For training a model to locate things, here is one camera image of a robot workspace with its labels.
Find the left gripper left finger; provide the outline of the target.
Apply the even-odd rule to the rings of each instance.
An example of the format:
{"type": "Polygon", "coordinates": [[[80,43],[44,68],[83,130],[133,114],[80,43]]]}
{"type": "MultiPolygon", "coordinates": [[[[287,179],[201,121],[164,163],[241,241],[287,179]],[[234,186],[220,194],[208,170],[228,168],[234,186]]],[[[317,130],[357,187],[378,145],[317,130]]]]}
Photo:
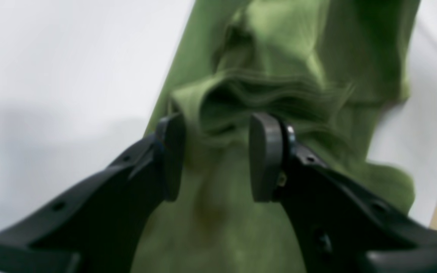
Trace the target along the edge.
{"type": "Polygon", "coordinates": [[[180,190],[184,117],[156,131],[30,216],[0,231],[2,273],[129,273],[149,216],[180,190]]]}

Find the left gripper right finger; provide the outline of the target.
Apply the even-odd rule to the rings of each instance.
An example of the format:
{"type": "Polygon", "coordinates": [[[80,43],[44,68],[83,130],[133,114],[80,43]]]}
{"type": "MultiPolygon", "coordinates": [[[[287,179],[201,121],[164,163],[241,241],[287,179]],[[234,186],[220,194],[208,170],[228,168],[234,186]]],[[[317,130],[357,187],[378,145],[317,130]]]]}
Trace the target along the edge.
{"type": "Polygon", "coordinates": [[[255,202],[279,202],[309,273],[437,273],[437,231],[333,171],[275,116],[250,117],[255,202]]]}

